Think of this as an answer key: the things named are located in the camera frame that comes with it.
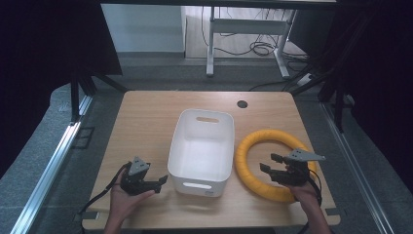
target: white plastic basket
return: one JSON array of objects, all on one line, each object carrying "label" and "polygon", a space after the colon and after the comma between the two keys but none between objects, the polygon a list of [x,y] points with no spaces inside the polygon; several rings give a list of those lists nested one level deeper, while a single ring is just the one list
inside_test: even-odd
[{"label": "white plastic basket", "polygon": [[170,146],[168,170],[178,192],[217,197],[232,171],[234,119],[230,114],[184,110]]}]

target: white wall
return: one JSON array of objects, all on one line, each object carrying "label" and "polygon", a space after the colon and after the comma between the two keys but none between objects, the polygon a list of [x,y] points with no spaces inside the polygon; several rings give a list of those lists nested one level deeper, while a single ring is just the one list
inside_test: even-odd
[{"label": "white wall", "polygon": [[185,9],[180,6],[101,4],[119,52],[184,52]]}]

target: wire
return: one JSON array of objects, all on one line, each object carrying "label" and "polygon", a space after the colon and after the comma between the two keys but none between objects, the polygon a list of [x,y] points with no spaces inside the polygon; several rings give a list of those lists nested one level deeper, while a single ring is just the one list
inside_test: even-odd
[{"label": "wire", "polygon": [[270,83],[266,83],[266,84],[260,84],[260,85],[256,85],[256,86],[250,88],[248,91],[251,92],[252,90],[255,90],[256,88],[259,88],[259,87],[284,84],[284,83],[287,83],[287,82],[288,81],[279,81],[279,82],[270,82]]},{"label": "wire", "polygon": [[115,174],[115,176],[112,178],[112,180],[109,182],[109,184],[105,187],[105,189],[100,192],[99,194],[97,194],[96,196],[94,196],[83,208],[82,210],[80,210],[78,213],[76,213],[76,216],[80,217],[81,222],[80,225],[82,227],[82,233],[85,233],[85,228],[83,227],[83,223],[82,223],[82,215],[83,213],[86,211],[86,209],[93,204],[95,201],[97,201],[98,199],[100,199],[101,197],[103,197],[115,184],[116,179],[118,179],[119,174],[121,173],[121,171],[127,167],[128,164],[130,164],[131,162],[128,162],[127,164],[123,165],[121,169],[119,169],[119,171]]},{"label": "wire", "polygon": [[[262,18],[267,20],[269,14],[270,14],[270,11],[271,11],[271,9],[267,9],[266,16],[265,17],[262,16]],[[261,9],[260,12],[258,12],[258,14],[255,16],[254,19],[256,19],[260,13],[264,14],[263,12],[264,12],[264,9]],[[232,19],[232,16],[229,14],[229,8],[227,8],[227,14]],[[221,17],[221,8],[219,8],[219,16]],[[205,32],[204,32],[204,7],[202,7],[202,13],[201,13],[201,31],[203,33],[203,39],[204,39],[205,44],[207,46],[209,46],[209,44],[207,42],[207,39],[205,37]],[[223,36],[223,37],[228,37],[228,36],[237,35],[237,33],[230,33],[230,34],[221,34],[220,33],[220,35]],[[257,36],[257,38],[255,39],[255,41],[249,44],[249,50],[245,51],[245,52],[233,53],[233,52],[229,52],[229,51],[226,51],[224,49],[221,49],[221,48],[213,48],[213,49],[217,50],[217,51],[227,53],[227,54],[232,55],[232,56],[242,56],[242,55],[246,55],[250,52],[254,52],[256,55],[258,55],[260,57],[266,57],[266,56],[270,55],[271,53],[273,53],[274,50],[276,49],[276,47],[278,46],[279,36],[277,36],[277,41],[276,41],[273,38],[273,36],[267,35],[273,40],[275,45],[272,45],[272,44],[267,43],[267,42],[262,42],[262,36],[263,35],[259,34]]]}]

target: table top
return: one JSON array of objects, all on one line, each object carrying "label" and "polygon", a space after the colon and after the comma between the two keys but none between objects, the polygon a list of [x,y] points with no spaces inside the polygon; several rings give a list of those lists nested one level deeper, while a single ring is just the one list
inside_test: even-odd
[{"label": "table top", "polygon": [[[247,108],[237,106],[239,100]],[[134,156],[151,163],[145,180],[168,175],[168,159],[173,133],[181,112],[196,108],[226,112],[235,125],[235,150],[248,134],[262,129],[277,129],[299,138],[313,150],[303,122],[289,93],[277,92],[127,92],[120,107],[112,135],[97,175],[92,197],[100,193],[114,174]],[[284,165],[271,161],[270,154],[286,155],[290,148],[280,142],[264,141],[248,151],[248,165],[262,181],[279,186],[260,172],[259,163],[283,170]],[[339,215],[327,215],[335,204],[318,164],[322,184],[322,209],[330,225],[340,222]],[[106,194],[88,211],[98,211],[98,219],[83,221],[86,229],[102,229],[107,219],[110,196]],[[266,200],[248,190],[233,166],[222,196],[217,198],[182,194],[169,179],[159,194],[140,204],[138,211],[124,222],[124,228],[211,228],[262,227],[305,224],[299,203],[284,204]]]}]

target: yellow foam ring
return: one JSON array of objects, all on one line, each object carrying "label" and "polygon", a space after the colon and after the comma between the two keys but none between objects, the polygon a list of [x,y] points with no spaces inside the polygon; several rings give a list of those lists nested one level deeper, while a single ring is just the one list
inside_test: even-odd
[{"label": "yellow foam ring", "polygon": [[[266,199],[285,203],[295,202],[294,196],[288,188],[264,183],[253,175],[249,169],[246,162],[248,150],[252,145],[262,140],[276,140],[286,144],[291,149],[301,148],[309,151],[308,147],[298,138],[281,130],[259,130],[253,132],[241,141],[235,155],[235,166],[241,181],[246,187]],[[315,161],[309,162],[309,169],[313,172],[317,171],[317,164]]]}]

